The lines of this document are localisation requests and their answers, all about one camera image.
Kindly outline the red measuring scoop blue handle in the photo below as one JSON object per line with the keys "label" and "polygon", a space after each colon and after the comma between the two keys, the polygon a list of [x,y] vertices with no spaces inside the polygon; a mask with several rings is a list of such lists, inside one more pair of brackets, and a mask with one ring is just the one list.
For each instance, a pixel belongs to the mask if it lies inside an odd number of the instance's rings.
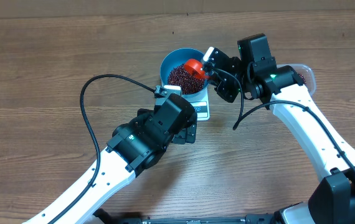
{"label": "red measuring scoop blue handle", "polygon": [[196,59],[189,59],[183,68],[194,78],[199,80],[208,80],[210,76],[206,75],[206,72],[202,69],[202,63]]}

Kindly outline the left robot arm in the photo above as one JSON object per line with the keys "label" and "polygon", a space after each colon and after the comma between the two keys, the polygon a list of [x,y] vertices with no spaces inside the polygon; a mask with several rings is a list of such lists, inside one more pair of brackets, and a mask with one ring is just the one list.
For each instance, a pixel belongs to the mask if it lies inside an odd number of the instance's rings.
{"label": "left robot arm", "polygon": [[196,122],[194,107],[172,93],[153,110],[118,126],[100,160],[29,223],[85,223],[112,195],[158,163],[179,134]]}

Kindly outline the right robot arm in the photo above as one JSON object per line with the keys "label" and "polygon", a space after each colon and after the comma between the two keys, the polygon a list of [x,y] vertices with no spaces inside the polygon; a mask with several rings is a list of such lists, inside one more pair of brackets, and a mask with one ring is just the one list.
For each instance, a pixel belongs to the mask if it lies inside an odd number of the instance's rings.
{"label": "right robot arm", "polygon": [[267,37],[237,42],[239,55],[217,48],[203,56],[217,94],[227,102],[237,96],[260,100],[290,130],[308,156],[319,184],[306,202],[267,215],[268,223],[355,223],[355,149],[333,128],[314,103],[306,78],[291,65],[277,65]]}

